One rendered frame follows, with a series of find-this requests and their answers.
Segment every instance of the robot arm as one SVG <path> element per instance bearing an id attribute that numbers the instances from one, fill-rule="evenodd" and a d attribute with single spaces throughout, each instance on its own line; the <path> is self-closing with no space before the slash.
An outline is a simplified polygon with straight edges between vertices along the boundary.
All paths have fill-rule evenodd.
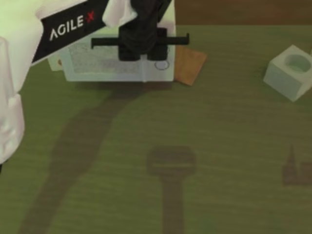
<path id="1" fill-rule="evenodd" d="M 30 66 L 104 26 L 137 14 L 130 0 L 2 0 L 0 2 L 0 171 L 24 134 L 19 91 Z"/>

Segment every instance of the brown wall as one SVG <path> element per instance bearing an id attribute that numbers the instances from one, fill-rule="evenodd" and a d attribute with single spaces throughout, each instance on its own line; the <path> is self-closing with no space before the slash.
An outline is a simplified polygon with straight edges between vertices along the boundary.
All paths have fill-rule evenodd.
<path id="1" fill-rule="evenodd" d="M 186 24 L 312 24 L 312 0 L 175 0 Z"/>

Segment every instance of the green tabletop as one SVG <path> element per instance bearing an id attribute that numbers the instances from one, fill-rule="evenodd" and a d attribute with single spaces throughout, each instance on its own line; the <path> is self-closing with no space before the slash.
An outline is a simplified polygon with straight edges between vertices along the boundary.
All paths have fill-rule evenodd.
<path id="1" fill-rule="evenodd" d="M 76 84 L 47 61 L 31 68 L 25 137 L 0 177 L 1 234 L 312 232 L 312 186 L 285 187 L 281 173 L 291 145 L 311 160 L 312 91 L 291 103 L 262 81 L 291 44 L 310 51 L 312 27 L 178 32 L 208 54 L 193 87 Z"/>

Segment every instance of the brown cardboard piece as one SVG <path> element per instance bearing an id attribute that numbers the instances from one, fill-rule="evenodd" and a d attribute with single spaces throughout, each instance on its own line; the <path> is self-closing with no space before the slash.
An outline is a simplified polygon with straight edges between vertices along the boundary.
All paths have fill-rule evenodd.
<path id="1" fill-rule="evenodd" d="M 192 86 L 202 68 L 207 55 L 185 46 L 175 47 L 175 80 Z"/>

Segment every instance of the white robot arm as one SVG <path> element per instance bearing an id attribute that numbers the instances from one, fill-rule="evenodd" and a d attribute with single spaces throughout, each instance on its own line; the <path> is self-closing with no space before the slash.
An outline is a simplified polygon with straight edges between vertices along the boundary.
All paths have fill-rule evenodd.
<path id="1" fill-rule="evenodd" d="M 92 2 L 101 6 L 101 16 L 85 16 L 81 4 Z M 73 22 L 59 22 L 59 27 L 45 32 L 42 19 L 62 11 L 78 7 L 82 9 L 78 25 Z M 87 26 L 77 38 L 65 41 L 54 50 L 49 45 L 42 46 L 44 33 L 49 39 L 59 39 L 71 30 L 87 25 L 87 20 L 100 18 L 102 24 Z M 24 118 L 19 91 L 21 90 L 30 66 L 46 59 L 59 49 L 93 33 L 105 25 L 121 26 L 137 17 L 131 8 L 130 0 L 0 0 L 0 171 L 2 164 L 16 151 L 24 134 Z"/>

